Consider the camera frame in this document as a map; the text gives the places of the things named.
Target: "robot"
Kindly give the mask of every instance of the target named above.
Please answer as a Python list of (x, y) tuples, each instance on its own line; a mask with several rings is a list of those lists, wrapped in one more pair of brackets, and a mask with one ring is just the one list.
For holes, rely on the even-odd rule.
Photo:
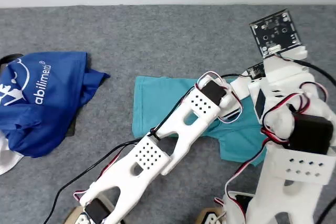
[[(276, 224), (275, 215), (287, 212), (293, 224), (313, 224), (322, 187), (329, 183), (335, 167), (336, 154), (330, 147), (336, 146), (336, 115), (326, 104), (326, 89), (302, 65), (307, 51), (288, 10), (250, 27), (263, 61), (231, 84), (212, 71), (202, 75), (162, 123), (125, 157), (114, 159), (88, 190), (75, 193), (82, 194), (78, 200), (87, 216), (76, 223), (121, 223), (148, 185), (157, 176), (167, 175), (215, 119), (234, 123), (243, 110), (240, 100), (250, 95), (266, 139), (260, 152), (226, 183), (225, 194), (218, 199), (223, 213), (216, 218), (209, 216), (204, 223)], [(324, 100), (319, 98), (318, 89)], [(197, 120), (186, 125), (184, 119), (191, 113)], [(173, 133), (178, 134), (178, 140), (169, 156), (157, 143)], [(264, 148), (267, 153), (255, 195), (228, 191), (229, 182)], [(121, 193), (113, 206), (103, 192), (116, 186)]]

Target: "teal shirt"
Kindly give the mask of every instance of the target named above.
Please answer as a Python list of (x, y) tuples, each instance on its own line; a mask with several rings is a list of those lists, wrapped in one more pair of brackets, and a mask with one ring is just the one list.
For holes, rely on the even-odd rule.
[[(150, 128), (157, 126), (196, 81), (197, 79), (138, 76), (134, 87), (134, 136), (144, 136)], [(260, 150), (266, 138), (260, 133), (251, 98), (247, 97), (241, 102), (244, 110), (236, 122), (224, 124), (215, 120), (202, 134), (218, 139), (220, 156), (224, 160), (244, 162), (250, 159)], [(263, 153), (253, 164), (260, 163), (264, 156)]]

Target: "white cloth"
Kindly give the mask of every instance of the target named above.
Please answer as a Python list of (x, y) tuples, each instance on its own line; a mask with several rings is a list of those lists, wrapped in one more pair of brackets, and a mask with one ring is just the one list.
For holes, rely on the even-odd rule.
[(0, 131), (0, 175), (12, 169), (22, 157), (22, 154), (9, 149), (8, 139)]

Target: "black circuit board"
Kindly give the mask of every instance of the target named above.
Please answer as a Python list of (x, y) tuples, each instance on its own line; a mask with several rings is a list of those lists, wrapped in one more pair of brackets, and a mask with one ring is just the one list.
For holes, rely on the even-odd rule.
[(251, 76), (252, 80), (259, 79), (259, 78), (262, 78), (262, 77), (266, 77), (263, 62), (258, 63), (258, 64), (254, 65), (252, 67), (249, 67), (248, 69), (246, 69), (246, 71), (247, 71), (248, 75)]
[(251, 23), (250, 28), (263, 58), (301, 45), (287, 9)]

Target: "cloth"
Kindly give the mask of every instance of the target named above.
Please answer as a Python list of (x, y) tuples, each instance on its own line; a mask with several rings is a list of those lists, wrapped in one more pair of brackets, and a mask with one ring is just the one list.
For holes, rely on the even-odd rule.
[[(197, 79), (138, 76), (134, 87), (134, 136), (144, 136), (150, 128), (158, 125), (196, 81)], [(244, 162), (260, 150), (265, 139), (260, 133), (251, 98), (247, 97), (241, 102), (244, 110), (236, 122), (223, 124), (215, 120), (202, 135), (218, 139), (221, 159)], [(264, 157), (265, 153), (253, 164), (260, 163)]]
[(0, 76), (0, 130), (12, 151), (40, 157), (61, 143), (78, 108), (109, 77), (86, 63), (86, 52), (37, 52), (7, 65)]
[(8, 139), (0, 131), (0, 175), (12, 169), (22, 157), (22, 154), (9, 149)]

